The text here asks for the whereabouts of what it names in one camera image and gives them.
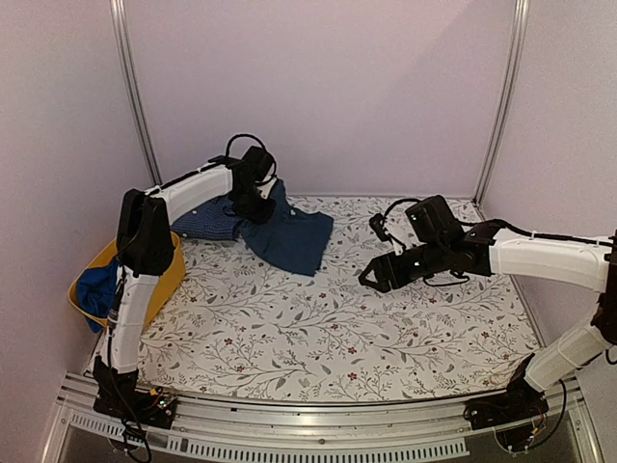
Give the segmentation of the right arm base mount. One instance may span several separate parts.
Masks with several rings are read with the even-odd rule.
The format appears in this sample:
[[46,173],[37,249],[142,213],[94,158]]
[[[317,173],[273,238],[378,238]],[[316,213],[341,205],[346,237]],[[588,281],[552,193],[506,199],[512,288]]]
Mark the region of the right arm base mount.
[[512,453],[531,449],[549,411],[545,394],[529,386],[524,374],[525,365],[518,366],[504,392],[470,399],[463,412],[473,430],[525,421],[495,435],[499,446]]

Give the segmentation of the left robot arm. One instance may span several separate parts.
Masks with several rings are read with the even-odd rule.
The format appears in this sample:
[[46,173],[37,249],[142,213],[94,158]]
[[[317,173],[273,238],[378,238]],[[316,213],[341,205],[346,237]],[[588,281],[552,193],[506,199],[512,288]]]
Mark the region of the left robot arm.
[[195,207],[227,196],[233,211],[262,224],[275,207],[267,187],[276,179],[277,161],[256,136],[245,154],[228,151],[163,185],[132,189],[122,199],[117,233],[118,263],[114,299],[106,328],[105,350],[95,358],[99,398],[124,419],[143,411],[136,390],[138,346],[147,309],[159,280],[174,260],[172,223]]

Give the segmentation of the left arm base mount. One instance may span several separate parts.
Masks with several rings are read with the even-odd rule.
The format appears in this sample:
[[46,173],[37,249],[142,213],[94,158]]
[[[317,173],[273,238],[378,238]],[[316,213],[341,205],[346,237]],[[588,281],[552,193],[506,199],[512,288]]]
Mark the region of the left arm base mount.
[[177,397],[171,391],[162,387],[139,391],[137,370],[118,373],[106,366],[101,356],[95,357],[93,375],[98,386],[94,401],[97,413],[146,426],[172,428]]

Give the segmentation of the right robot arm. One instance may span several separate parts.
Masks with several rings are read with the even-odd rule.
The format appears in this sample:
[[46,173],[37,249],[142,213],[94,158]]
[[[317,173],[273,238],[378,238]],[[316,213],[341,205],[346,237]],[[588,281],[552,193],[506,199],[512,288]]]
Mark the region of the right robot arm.
[[515,275],[586,287],[598,293],[594,313],[558,340],[529,356],[498,401],[508,421],[532,409],[536,397],[616,344],[616,239],[524,231],[502,219],[462,223],[445,198],[408,200],[406,216],[418,245],[407,247],[378,213],[370,228],[391,243],[359,276],[362,286],[388,293],[442,272],[455,277]]

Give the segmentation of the royal blue garment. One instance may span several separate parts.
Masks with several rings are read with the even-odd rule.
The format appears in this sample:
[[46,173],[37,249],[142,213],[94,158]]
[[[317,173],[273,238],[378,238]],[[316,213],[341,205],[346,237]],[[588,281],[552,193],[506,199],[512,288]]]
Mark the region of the royal blue garment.
[[86,322],[95,334],[103,329],[103,324],[114,304],[117,288],[119,263],[116,259],[107,265],[86,269],[76,283],[76,299]]

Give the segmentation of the teal blue t-shirt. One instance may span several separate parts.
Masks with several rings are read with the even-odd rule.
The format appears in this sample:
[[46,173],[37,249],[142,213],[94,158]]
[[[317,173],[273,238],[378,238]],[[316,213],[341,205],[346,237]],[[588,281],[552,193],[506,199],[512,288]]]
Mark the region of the teal blue t-shirt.
[[240,236],[265,262],[292,274],[314,277],[321,268],[334,218],[291,205],[281,179],[271,189],[270,199],[276,204],[268,221],[259,225],[244,221],[239,226]]

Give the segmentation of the yellow laundry basket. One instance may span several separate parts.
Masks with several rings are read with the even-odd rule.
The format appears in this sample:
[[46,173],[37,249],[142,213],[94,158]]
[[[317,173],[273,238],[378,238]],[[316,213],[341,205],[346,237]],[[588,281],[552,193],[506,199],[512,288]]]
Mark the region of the yellow laundry basket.
[[[171,237],[172,237],[172,241],[174,244],[174,258],[173,258],[172,264],[165,271],[163,276],[160,278],[158,284],[155,287],[154,292],[152,293],[150,297],[150,300],[148,303],[147,314],[146,314],[145,321],[144,321],[144,328],[147,328],[149,324],[152,322],[152,320],[162,310],[162,308],[165,306],[167,301],[172,297],[174,292],[177,290],[177,288],[179,287],[180,283],[182,282],[186,274],[180,237],[174,232],[171,233]],[[112,240],[91,260],[91,262],[86,267],[86,269],[91,268],[91,267],[100,267],[100,266],[107,265],[111,260],[115,258],[116,253],[117,253],[116,240]],[[71,284],[68,290],[67,296],[68,296],[68,301],[70,305],[75,310],[77,310],[82,315],[84,315],[84,313],[79,309],[77,299],[76,299],[76,283],[77,283],[77,280],[80,278],[80,276]],[[103,329],[107,325],[107,319],[105,321],[103,321],[102,319],[97,319],[96,321],[103,324]]]

